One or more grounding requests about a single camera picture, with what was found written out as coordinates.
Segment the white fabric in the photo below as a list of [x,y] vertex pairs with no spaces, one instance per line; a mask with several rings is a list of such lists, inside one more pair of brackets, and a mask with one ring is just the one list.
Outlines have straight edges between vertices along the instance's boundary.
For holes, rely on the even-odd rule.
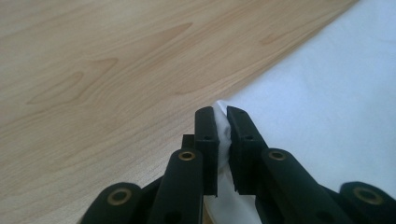
[[261,223],[233,192],[226,106],[246,110],[269,147],[291,152],[329,189],[361,181],[396,198],[396,1],[360,1],[287,59],[215,103],[219,197],[215,223]]

